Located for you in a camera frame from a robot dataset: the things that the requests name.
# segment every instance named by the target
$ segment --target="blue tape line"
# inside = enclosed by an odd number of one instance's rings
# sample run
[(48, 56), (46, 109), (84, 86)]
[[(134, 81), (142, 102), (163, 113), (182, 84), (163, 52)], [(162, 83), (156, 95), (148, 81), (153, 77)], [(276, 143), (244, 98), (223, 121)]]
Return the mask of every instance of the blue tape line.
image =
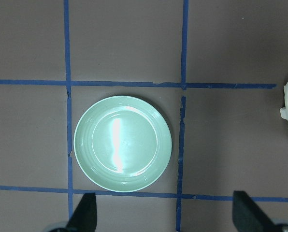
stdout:
[(176, 198), (175, 193), (159, 193), (159, 192), (113, 192), (102, 190), (81, 190), (74, 189), (74, 194), (85, 194), (94, 192), (96, 195), (103, 196), (124, 196), (124, 197), (155, 197), (155, 198)]
[[(205, 201), (232, 201), (232, 196), (194, 195), (192, 198), (195, 200), (205, 200)], [(251, 198), (255, 202), (288, 202), (288, 198), (283, 197), (251, 197)]]
[(186, 90), (187, 34), (188, 34), (188, 0), (183, 5), (182, 54), (181, 54), (181, 84)]
[(5, 186), (0, 185), (0, 190), (9, 191), (25, 191), (25, 192), (53, 192), (53, 193), (68, 193), (64, 188), (40, 188), (40, 187), (19, 187), (19, 186)]
[(71, 64), (70, 64), (70, 31), (69, 31), (69, 1), (63, 1), (64, 33), (65, 33), (65, 65), (67, 87), (67, 144), (68, 156), (72, 151), (72, 101), (71, 101)]
[[(47, 80), (0, 80), (0, 85), (37, 85), (37, 86), (67, 86), (68, 96), (71, 97), (71, 86), (124, 86), (124, 87), (165, 87), (181, 88), (182, 83), (164, 82), (133, 82), (133, 81), (71, 81), (71, 71), (66, 71), (67, 81)], [(234, 83), (185, 83), (186, 88), (247, 88), (247, 89), (274, 89), (276, 84), (234, 84)]]
[(70, 31), (69, 31), (69, 1), (63, 1), (63, 15), (64, 15), (64, 32), (65, 32), (65, 65), (66, 65), (66, 79), (71, 81), (71, 66), (70, 66)]
[(187, 88), (252, 88), (273, 89), (276, 84), (186, 83)]
[(71, 64), (70, 64), (70, 30), (69, 1), (63, 1), (64, 32), (65, 32), (65, 65), (67, 89), (67, 144), (68, 144), (68, 211), (69, 218), (73, 214), (73, 178), (72, 178), (72, 100), (71, 100)]
[(0, 85), (65, 86), (66, 81), (0, 80)]
[(125, 86), (125, 87), (169, 87), (169, 88), (180, 88), (180, 83), (164, 82), (164, 83), (153, 83), (153, 82), (133, 82), (133, 81), (71, 81), (72, 86)]
[(182, 207), (182, 188), (183, 188), (183, 164), (184, 164), (184, 138), (185, 138), (185, 112), (186, 97), (181, 98), (181, 119), (179, 130), (179, 150), (178, 150), (178, 177), (177, 177), (177, 200), (176, 200), (176, 230), (181, 230), (181, 207)]
[[(52, 192), (52, 193), (72, 193), (85, 194), (94, 192), (96, 195), (103, 196), (128, 196), (128, 197), (155, 197), (155, 198), (173, 198), (177, 199), (178, 195), (175, 193), (158, 193), (158, 192), (112, 192), (102, 190), (82, 190), (72, 188), (72, 160), (68, 161), (68, 189), (65, 188), (39, 188), (39, 187), (18, 187), (18, 186), (4, 186), (0, 185), (0, 190), (8, 191), (26, 191), (26, 192)], [(288, 203), (288, 198), (283, 197), (251, 197), (256, 202), (285, 202)], [(232, 201), (231, 196), (212, 196), (212, 195), (194, 195), (182, 194), (181, 199), (204, 200), (204, 201)]]
[(69, 219), (70, 219), (73, 214), (72, 157), (68, 157), (68, 209), (69, 209)]
[(72, 100), (67, 98), (67, 145), (68, 157), (72, 152)]

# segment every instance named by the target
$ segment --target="blue tape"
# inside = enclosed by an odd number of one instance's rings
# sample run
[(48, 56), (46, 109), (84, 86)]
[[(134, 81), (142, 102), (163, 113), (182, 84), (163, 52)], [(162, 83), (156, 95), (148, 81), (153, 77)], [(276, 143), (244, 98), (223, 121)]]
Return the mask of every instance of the blue tape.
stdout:
[(65, 65), (66, 65), (66, 79), (71, 81), (71, 66), (70, 66), (70, 31), (69, 31), (69, 1), (63, 1), (63, 15), (64, 15), (64, 32), (65, 32)]
[[(231, 196), (210, 196), (210, 195), (194, 195), (195, 200), (205, 201), (232, 201)], [(251, 197), (255, 202), (288, 202), (288, 198), (283, 197)]]
[(181, 207), (182, 207), (182, 188), (183, 188), (183, 165), (184, 165), (184, 138), (185, 138), (185, 113), (186, 97), (181, 98), (181, 119), (179, 130), (179, 150), (178, 150), (178, 177), (177, 177), (177, 200), (176, 200), (176, 230), (181, 230)]
[(72, 86), (124, 86), (124, 87), (168, 87), (168, 88), (180, 88), (180, 83), (164, 82), (133, 82), (133, 81), (71, 81)]
[(85, 194), (94, 192), (96, 195), (103, 196), (124, 196), (124, 197), (155, 197), (155, 198), (176, 198), (175, 193), (159, 193), (159, 192), (113, 192), (102, 190), (81, 190), (74, 189), (74, 194)]
[(68, 96), (71, 97), (71, 86), (124, 86), (124, 87), (165, 87), (165, 88), (247, 88), (274, 89), (276, 84), (234, 84), (234, 83), (153, 83), (133, 81), (71, 81), (70, 61), (66, 63), (66, 81), (47, 80), (0, 80), (0, 85), (38, 85), (38, 86), (67, 86)]
[(68, 157), (72, 152), (72, 100), (67, 98), (67, 145)]
[[(204, 200), (204, 201), (232, 201), (231, 196), (212, 196), (212, 195), (194, 195), (194, 194), (181, 194), (179, 197), (175, 193), (158, 193), (158, 192), (112, 192), (102, 190), (82, 190), (73, 189), (72, 184), (72, 159), (68, 158), (68, 189), (65, 188), (39, 188), (39, 187), (18, 187), (18, 186), (4, 186), (0, 185), (0, 190), (8, 191), (26, 191), (26, 192), (52, 192), (52, 193), (71, 193), (71, 194), (85, 194), (94, 192), (96, 195), (103, 196), (128, 196), (128, 197), (154, 197), (154, 198), (181, 198), (191, 200)], [(251, 197), (256, 202), (285, 202), (288, 203), (288, 198), (283, 197)], [(70, 209), (73, 208), (73, 199), (70, 199)]]
[(73, 214), (73, 177), (72, 177), (72, 100), (71, 100), (71, 64), (70, 64), (70, 30), (69, 1), (63, 1), (64, 35), (65, 35), (65, 65), (67, 88), (67, 144), (68, 144), (68, 211), (69, 218)]
[(187, 34), (188, 34), (188, 0), (183, 5), (182, 54), (181, 54), (181, 86), (186, 90), (186, 60), (187, 60)]
[(63, 1), (64, 32), (65, 32), (65, 65), (67, 87), (67, 144), (68, 157), (72, 151), (72, 101), (71, 101), (71, 64), (70, 64), (70, 32), (69, 32), (69, 1)]
[(19, 186), (5, 186), (0, 185), (0, 190), (9, 191), (25, 191), (25, 192), (53, 192), (53, 193), (68, 193), (64, 188), (40, 188), (40, 187), (19, 187)]
[(274, 89), (276, 84), (186, 83), (187, 88), (252, 88)]
[(70, 219), (73, 214), (72, 157), (68, 157), (68, 209), (69, 209), (69, 219)]
[(0, 85), (65, 86), (66, 85), (66, 81), (0, 80)]

